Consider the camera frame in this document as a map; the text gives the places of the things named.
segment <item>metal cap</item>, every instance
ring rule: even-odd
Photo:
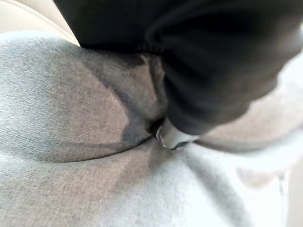
[[[169,119],[166,119],[156,132],[156,139],[168,149],[179,149],[184,145],[199,139],[199,136],[189,135],[178,130]]]

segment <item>leather seat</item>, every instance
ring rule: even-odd
[[[79,45],[52,0],[0,0],[0,33],[37,30]]]

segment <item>gray fabric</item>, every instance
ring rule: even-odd
[[[1,35],[0,226],[283,226],[280,176],[302,131],[237,155],[162,149],[145,132],[165,110],[162,76],[147,56]]]
[[[165,98],[143,56],[83,50],[59,38],[0,40],[0,147],[17,159],[71,162],[137,146]]]

